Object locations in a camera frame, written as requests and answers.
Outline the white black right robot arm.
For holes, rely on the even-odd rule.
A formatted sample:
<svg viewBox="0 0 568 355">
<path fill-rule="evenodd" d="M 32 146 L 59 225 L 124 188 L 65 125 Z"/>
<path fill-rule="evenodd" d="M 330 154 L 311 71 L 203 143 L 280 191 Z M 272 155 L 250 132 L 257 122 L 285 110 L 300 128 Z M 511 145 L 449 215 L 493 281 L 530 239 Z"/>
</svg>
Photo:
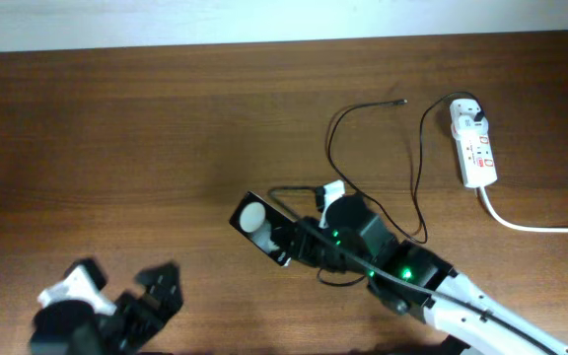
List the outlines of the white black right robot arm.
<svg viewBox="0 0 568 355">
<path fill-rule="evenodd" d="M 363 275 L 387 309 L 446 333 L 451 354 L 568 354 L 568 343 L 496 302 L 449 262 L 398 241 L 359 196 L 340 197 L 321 221 L 306 217 L 296 227 L 301 256 Z"/>
</svg>

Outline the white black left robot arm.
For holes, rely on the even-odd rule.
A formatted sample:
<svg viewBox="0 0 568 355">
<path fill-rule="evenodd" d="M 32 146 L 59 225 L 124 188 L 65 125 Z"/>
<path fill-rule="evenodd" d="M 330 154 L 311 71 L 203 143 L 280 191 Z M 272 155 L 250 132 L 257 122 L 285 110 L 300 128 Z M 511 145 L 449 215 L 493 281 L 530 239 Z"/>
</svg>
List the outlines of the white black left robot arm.
<svg viewBox="0 0 568 355">
<path fill-rule="evenodd" d="M 93 257 L 74 261 L 64 277 L 42 290 L 29 341 L 33 354 L 137 354 L 183 306 L 179 266 L 169 261 L 135 276 L 141 296 L 103 294 L 107 278 Z"/>
</svg>

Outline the black smartphone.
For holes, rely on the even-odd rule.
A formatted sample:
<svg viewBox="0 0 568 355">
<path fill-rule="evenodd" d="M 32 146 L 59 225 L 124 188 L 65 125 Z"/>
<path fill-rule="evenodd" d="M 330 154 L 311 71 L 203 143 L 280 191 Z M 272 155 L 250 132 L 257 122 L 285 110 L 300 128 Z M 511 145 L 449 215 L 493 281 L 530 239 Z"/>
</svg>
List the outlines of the black smartphone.
<svg viewBox="0 0 568 355">
<path fill-rule="evenodd" d="M 278 266 L 290 264 L 295 223 L 254 192 L 243 196 L 229 224 Z"/>
</svg>

